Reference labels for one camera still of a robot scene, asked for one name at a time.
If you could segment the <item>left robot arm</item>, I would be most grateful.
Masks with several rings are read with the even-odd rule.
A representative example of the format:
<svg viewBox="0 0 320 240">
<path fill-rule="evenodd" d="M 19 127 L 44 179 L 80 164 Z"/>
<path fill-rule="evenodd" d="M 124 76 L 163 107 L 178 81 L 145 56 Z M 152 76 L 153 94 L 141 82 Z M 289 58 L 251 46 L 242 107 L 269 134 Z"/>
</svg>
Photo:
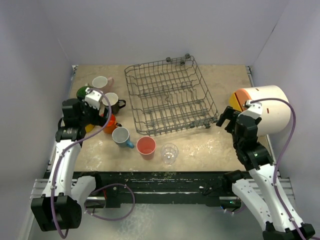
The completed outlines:
<svg viewBox="0 0 320 240">
<path fill-rule="evenodd" d="M 31 201 L 32 213 L 43 232 L 76 229 L 80 226 L 86 198 L 103 191 L 101 181 L 82 176 L 73 183 L 75 163 L 88 139 L 85 127 L 104 126 L 100 98 L 70 98 L 62 103 L 62 118 L 55 133 L 56 149 L 48 182 L 39 197 Z"/>
</svg>

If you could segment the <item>white cat mug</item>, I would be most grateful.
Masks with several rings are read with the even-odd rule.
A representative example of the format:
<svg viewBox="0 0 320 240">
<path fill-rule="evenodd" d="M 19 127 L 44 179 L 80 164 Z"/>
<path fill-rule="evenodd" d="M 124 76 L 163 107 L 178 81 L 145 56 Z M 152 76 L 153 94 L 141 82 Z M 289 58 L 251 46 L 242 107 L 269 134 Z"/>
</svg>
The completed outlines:
<svg viewBox="0 0 320 240">
<path fill-rule="evenodd" d="M 82 86 L 80 87 L 77 92 L 76 92 L 76 97 L 79 99 L 79 100 L 84 100 L 85 99 L 85 96 L 87 94 L 86 90 L 88 88 L 91 88 L 90 86 L 86 85 L 86 86 Z"/>
</svg>

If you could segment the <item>yellow mug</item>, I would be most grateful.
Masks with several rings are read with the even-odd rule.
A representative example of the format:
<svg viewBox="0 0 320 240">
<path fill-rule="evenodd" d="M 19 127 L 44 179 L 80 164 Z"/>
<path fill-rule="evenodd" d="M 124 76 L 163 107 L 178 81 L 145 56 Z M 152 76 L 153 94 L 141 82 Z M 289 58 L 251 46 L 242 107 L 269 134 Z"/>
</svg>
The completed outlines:
<svg viewBox="0 0 320 240">
<path fill-rule="evenodd" d="M 95 128 L 95 126 L 94 126 L 93 124 L 88 124 L 88 125 L 85 127 L 85 131 L 86 131 L 86 133 L 89 133 L 89 132 L 91 132 L 94 128 Z"/>
</svg>

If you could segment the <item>pink tumbler cup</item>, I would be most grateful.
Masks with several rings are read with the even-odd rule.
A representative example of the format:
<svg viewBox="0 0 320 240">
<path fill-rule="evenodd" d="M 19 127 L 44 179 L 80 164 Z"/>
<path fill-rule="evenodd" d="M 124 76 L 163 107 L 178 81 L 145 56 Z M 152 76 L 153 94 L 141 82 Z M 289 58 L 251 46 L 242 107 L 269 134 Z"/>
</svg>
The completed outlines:
<svg viewBox="0 0 320 240">
<path fill-rule="evenodd" d="M 155 155 L 156 141 L 150 136 L 143 136 L 137 141 L 136 148 L 144 160 L 152 160 Z"/>
</svg>

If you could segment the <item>blue mug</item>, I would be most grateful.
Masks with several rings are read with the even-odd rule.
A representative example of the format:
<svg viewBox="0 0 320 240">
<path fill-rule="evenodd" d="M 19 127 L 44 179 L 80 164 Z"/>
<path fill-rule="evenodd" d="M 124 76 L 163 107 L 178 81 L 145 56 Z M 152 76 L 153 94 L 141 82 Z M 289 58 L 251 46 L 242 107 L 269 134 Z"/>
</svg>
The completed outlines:
<svg viewBox="0 0 320 240">
<path fill-rule="evenodd" d="M 133 149 L 135 146 L 130 140 L 130 132 L 125 127 L 118 127 L 112 132 L 113 141 L 122 148 L 128 147 Z"/>
</svg>

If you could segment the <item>clear glass cup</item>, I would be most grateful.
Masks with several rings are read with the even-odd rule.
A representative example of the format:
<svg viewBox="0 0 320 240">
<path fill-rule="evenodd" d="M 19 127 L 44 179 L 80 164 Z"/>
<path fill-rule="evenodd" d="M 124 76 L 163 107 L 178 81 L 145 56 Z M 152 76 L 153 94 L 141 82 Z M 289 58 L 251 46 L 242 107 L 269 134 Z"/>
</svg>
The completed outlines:
<svg viewBox="0 0 320 240">
<path fill-rule="evenodd" d="M 179 155 L 179 150 L 175 144 L 167 143 L 162 146 L 160 153 L 163 162 L 171 165 L 176 161 Z"/>
</svg>

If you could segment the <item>orange mug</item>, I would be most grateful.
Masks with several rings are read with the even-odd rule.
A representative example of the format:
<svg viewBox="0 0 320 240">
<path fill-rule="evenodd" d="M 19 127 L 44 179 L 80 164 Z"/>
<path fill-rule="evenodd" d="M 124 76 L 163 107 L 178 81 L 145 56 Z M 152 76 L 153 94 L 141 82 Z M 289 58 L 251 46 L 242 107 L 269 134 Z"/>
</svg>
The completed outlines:
<svg viewBox="0 0 320 240">
<path fill-rule="evenodd" d="M 103 129 L 103 132 L 105 134 L 110 134 L 111 135 L 113 133 L 113 131 L 118 127 L 122 127 L 122 125 L 119 122 L 116 121 L 116 117 L 112 113 L 107 126 Z"/>
</svg>

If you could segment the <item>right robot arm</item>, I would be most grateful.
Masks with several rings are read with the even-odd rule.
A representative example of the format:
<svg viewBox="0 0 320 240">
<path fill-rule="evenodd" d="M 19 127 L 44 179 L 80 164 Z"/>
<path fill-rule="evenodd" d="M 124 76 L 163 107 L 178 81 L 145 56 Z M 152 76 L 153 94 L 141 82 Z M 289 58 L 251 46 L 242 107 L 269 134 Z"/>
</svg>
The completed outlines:
<svg viewBox="0 0 320 240">
<path fill-rule="evenodd" d="M 315 235 L 310 223 L 305 223 L 289 201 L 275 172 L 268 150 L 258 141 L 258 125 L 262 106 L 253 104 L 240 112 L 227 106 L 217 121 L 232 135 L 236 156 L 257 184 L 260 193 L 250 185 L 240 170 L 224 175 L 222 190 L 228 196 L 236 195 L 258 221 L 265 240 L 309 240 Z"/>
</svg>

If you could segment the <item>black mug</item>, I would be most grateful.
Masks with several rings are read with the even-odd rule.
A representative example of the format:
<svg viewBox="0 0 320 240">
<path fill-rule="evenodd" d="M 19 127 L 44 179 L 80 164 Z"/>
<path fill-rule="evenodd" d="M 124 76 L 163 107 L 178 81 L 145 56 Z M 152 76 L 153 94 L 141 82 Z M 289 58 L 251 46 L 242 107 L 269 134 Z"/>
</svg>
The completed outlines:
<svg viewBox="0 0 320 240">
<path fill-rule="evenodd" d="M 114 115 L 118 114 L 120 109 L 126 106 L 126 101 L 124 99 L 119 99 L 118 95 L 114 92 L 108 92 L 105 96 L 110 103 L 111 111 Z"/>
</svg>

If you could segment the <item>pink mug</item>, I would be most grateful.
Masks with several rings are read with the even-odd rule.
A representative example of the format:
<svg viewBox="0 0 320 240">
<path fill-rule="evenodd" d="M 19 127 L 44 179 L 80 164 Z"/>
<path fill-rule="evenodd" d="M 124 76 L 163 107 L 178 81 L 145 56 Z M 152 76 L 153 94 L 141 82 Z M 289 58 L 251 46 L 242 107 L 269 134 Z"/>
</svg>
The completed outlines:
<svg viewBox="0 0 320 240">
<path fill-rule="evenodd" d="M 91 84 L 94 88 L 101 90 L 103 93 L 107 93 L 112 88 L 114 79 L 112 77 L 97 76 L 92 80 Z"/>
</svg>

